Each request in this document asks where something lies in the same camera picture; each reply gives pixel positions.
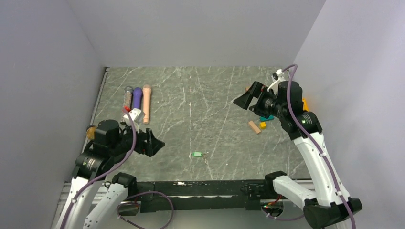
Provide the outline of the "green key tag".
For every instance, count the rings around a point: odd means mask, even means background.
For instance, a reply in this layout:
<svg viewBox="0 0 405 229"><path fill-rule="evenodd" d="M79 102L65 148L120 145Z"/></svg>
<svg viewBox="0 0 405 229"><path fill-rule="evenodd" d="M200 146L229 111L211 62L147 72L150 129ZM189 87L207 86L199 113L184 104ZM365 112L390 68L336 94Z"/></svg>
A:
<svg viewBox="0 0 405 229"><path fill-rule="evenodd" d="M192 157L202 157L203 153L202 152L192 152L191 156Z"/></svg>

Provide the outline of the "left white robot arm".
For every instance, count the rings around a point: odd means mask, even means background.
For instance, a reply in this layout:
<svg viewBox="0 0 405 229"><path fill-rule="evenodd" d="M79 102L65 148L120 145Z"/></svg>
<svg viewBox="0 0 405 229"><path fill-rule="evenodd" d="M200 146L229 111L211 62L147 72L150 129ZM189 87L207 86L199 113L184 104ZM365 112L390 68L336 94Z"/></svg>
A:
<svg viewBox="0 0 405 229"><path fill-rule="evenodd" d="M133 152L154 156L165 143L158 140L151 129L133 131L116 120L103 120L88 131L90 140L75 160L71 187L58 229L99 229L112 216L123 200L132 200L139 193L136 177L118 173L114 175L107 192L93 206L96 194L106 176L126 161Z"/></svg>

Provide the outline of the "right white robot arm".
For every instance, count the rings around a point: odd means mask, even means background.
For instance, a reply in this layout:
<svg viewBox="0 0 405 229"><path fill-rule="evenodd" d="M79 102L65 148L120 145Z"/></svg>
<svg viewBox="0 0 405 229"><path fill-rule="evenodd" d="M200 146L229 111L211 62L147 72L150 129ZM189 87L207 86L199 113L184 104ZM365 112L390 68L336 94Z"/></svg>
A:
<svg viewBox="0 0 405 229"><path fill-rule="evenodd" d="M304 109L302 88L297 82L283 81L277 90L254 82L234 104L260 117L274 116L281 122L302 155L314 190L277 171L264 178L263 191L269 198L282 196L303 211L303 218L314 229L345 229L346 221L362 209L339 179L328 154L320 122L313 112Z"/></svg>

